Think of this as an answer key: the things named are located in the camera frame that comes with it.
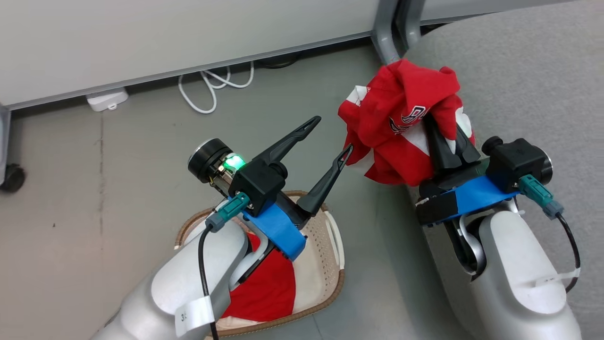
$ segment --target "gray couch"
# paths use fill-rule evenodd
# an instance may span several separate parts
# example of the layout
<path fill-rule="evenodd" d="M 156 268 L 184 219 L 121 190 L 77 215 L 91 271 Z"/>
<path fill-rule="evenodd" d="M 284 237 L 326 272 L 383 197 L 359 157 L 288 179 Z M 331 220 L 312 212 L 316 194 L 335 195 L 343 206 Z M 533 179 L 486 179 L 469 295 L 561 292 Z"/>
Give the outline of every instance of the gray couch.
<path fill-rule="evenodd" d="M 602 13 L 603 1 L 577 1 L 480 16 L 434 30 L 405 55 L 424 67 L 456 71 L 479 145 L 493 135 L 508 142 L 523 137 L 549 154 L 554 177 L 548 187 L 566 208 L 582 257 L 568 301 L 585 340 L 604 339 Z M 520 204 L 557 270 L 573 270 L 559 223 L 534 203 Z M 427 229 L 426 237 L 443 273 L 455 262 L 441 232 Z M 449 300 L 457 315 L 477 317 L 468 296 Z"/>

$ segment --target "black wheel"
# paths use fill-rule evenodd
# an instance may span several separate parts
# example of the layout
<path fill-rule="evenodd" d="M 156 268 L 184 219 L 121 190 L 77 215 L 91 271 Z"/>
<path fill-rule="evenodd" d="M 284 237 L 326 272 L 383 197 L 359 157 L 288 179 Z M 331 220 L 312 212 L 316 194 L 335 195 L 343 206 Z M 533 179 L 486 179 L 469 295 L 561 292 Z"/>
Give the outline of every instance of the black wheel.
<path fill-rule="evenodd" d="M 25 171 L 18 164 L 10 164 L 6 167 L 4 183 L 0 185 L 0 191 L 14 193 L 25 183 Z"/>

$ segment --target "white basket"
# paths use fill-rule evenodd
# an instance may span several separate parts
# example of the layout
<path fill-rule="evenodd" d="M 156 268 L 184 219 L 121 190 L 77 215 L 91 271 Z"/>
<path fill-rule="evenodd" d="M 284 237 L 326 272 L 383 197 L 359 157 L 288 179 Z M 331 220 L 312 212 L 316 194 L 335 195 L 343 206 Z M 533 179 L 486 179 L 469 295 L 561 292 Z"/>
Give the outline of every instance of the white basket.
<path fill-rule="evenodd" d="M 288 191 L 286 194 L 297 201 L 306 195 L 304 191 Z M 206 209 L 189 218 L 176 237 L 175 249 L 187 242 L 187 237 L 210 214 Z M 310 219 L 302 234 L 308 236 L 306 247 L 294 261 L 296 297 L 293 314 L 270 322 L 257 322 L 229 316 L 216 323 L 220 336 L 241 335 L 273 328 L 304 318 L 329 306 L 344 286 L 344 246 L 338 225 L 322 205 L 319 213 Z"/>

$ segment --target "illuminated green led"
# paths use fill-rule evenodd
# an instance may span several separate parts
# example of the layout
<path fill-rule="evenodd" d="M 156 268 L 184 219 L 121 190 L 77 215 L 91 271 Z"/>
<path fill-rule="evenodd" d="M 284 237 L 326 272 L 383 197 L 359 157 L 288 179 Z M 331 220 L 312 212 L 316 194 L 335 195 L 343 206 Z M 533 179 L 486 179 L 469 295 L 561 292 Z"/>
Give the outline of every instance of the illuminated green led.
<path fill-rule="evenodd" d="M 243 158 L 241 158 L 239 155 L 232 155 L 231 157 L 228 157 L 224 163 L 222 163 L 222 165 L 225 168 L 232 169 L 233 172 L 235 172 L 245 165 L 245 161 L 243 161 Z"/>

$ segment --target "white power cord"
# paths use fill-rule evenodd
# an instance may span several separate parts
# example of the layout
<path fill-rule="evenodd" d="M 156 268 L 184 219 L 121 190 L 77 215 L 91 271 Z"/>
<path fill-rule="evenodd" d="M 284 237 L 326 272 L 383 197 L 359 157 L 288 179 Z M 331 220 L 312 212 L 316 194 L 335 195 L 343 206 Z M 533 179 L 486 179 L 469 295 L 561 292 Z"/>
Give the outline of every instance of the white power cord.
<path fill-rule="evenodd" d="M 245 84 L 242 84 L 242 85 L 235 84 L 230 81 L 231 80 L 231 68 L 228 66 L 226 67 L 226 73 L 227 73 L 226 79 L 216 75 L 215 73 L 213 73 L 211 71 L 204 70 L 204 71 L 199 72 L 201 74 L 201 77 L 204 79 L 205 84 L 208 85 L 208 90 L 210 90 L 210 94 L 212 96 L 212 108 L 210 108 L 209 110 L 202 110 L 202 109 L 198 108 L 195 104 L 193 104 L 191 99 L 189 99 L 189 97 L 185 93 L 185 90 L 182 88 L 182 75 L 180 77 L 178 77 L 178 90 L 181 92 L 182 97 L 185 99 L 187 104 L 189 104 L 189 106 L 192 107 L 193 110 L 195 110 L 199 113 L 202 113 L 202 114 L 210 114 L 210 113 L 214 112 L 214 110 L 216 110 L 217 100 L 216 100 L 215 90 L 224 88 L 227 85 L 234 87 L 234 88 L 246 88 L 252 83 L 252 80 L 254 80 L 254 62 L 250 62 L 249 66 L 250 66 L 250 69 L 249 69 L 248 82 Z M 220 84 L 220 85 L 212 84 L 210 82 L 210 80 L 208 79 L 208 75 L 212 76 L 213 78 L 215 78 L 222 84 Z"/>

